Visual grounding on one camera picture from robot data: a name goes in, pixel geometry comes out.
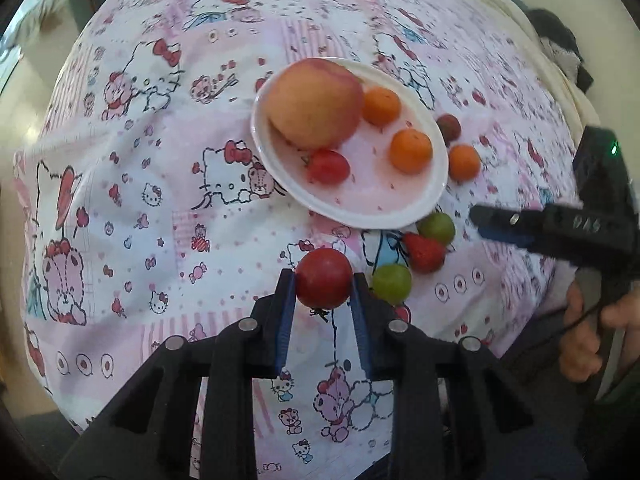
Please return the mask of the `person's right hand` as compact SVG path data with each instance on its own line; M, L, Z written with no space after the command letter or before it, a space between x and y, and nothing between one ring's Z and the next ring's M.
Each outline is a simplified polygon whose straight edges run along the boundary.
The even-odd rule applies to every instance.
M576 282L567 289L567 309L564 314L566 326L582 316L584 300ZM605 327L626 330L618 374L623 375L639 359L639 287L626 296L602 309L601 322ZM563 335L560 341L560 371L571 382L585 382L597 374L603 365L598 355L600 338L588 322L576 325Z

